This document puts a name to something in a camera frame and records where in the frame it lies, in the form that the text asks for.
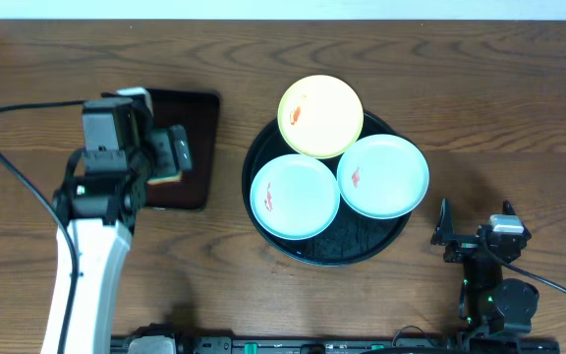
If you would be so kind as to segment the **yellow plate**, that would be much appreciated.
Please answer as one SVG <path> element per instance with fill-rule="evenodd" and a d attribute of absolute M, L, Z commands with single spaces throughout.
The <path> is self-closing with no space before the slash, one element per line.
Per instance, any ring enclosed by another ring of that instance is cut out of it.
<path fill-rule="evenodd" d="M 317 159 L 342 154 L 360 136 L 364 110 L 356 92 L 327 75 L 304 77 L 282 95 L 277 124 L 294 151 Z"/>

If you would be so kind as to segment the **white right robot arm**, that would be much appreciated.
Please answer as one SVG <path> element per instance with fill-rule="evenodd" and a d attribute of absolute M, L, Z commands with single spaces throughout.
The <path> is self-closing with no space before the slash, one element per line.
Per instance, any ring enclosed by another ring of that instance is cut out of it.
<path fill-rule="evenodd" d="M 468 328 L 456 338 L 462 350 L 474 352 L 486 345 L 517 350 L 520 337 L 532 330 L 538 290 L 502 274 L 503 265 L 517 260 L 531 237 L 508 201 L 500 214 L 492 215 L 475 233 L 460 235 L 454 229 L 449 201 L 442 201 L 430 243 L 445 248 L 445 262 L 463 266 L 459 317 Z"/>

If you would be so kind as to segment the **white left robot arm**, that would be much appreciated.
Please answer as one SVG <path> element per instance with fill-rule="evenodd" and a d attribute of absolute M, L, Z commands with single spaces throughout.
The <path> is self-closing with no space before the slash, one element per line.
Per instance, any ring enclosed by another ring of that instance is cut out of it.
<path fill-rule="evenodd" d="M 57 271 L 41 350 L 107 353 L 121 272 L 151 193 L 179 182 L 192 167 L 181 125 L 153 128 L 136 143 L 89 142 L 67 162 L 54 194 L 60 226 Z"/>

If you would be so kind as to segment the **green yellow sponge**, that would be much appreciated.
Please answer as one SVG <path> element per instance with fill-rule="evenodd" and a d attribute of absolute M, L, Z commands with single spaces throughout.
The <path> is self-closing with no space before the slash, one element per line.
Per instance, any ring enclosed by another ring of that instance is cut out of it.
<path fill-rule="evenodd" d="M 163 185 L 163 184 L 171 184 L 171 183 L 178 183 L 181 181 L 183 176 L 182 171 L 178 171 L 175 174 L 165 176 L 165 177 L 153 177 L 147 181 L 147 184 L 150 186 L 155 185 Z"/>

